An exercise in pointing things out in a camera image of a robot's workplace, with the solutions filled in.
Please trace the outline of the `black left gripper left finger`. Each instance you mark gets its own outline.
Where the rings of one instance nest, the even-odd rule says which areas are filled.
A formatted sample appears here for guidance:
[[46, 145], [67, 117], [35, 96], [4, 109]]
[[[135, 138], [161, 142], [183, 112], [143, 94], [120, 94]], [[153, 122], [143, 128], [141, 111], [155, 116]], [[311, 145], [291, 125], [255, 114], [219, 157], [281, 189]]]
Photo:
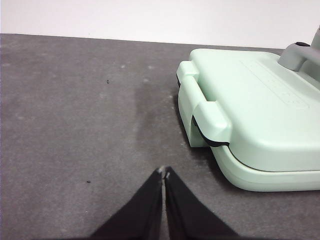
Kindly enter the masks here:
[[163, 211], [163, 174], [155, 169], [132, 198], [94, 231], [91, 240], [158, 240]]

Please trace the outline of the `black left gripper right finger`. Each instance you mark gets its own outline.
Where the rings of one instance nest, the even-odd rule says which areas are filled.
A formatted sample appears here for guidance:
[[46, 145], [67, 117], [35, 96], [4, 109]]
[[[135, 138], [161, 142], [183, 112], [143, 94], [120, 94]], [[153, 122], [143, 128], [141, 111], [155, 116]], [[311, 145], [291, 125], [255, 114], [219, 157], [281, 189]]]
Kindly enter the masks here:
[[172, 240], [235, 240], [240, 236], [210, 211], [172, 167], [165, 169], [165, 205]]

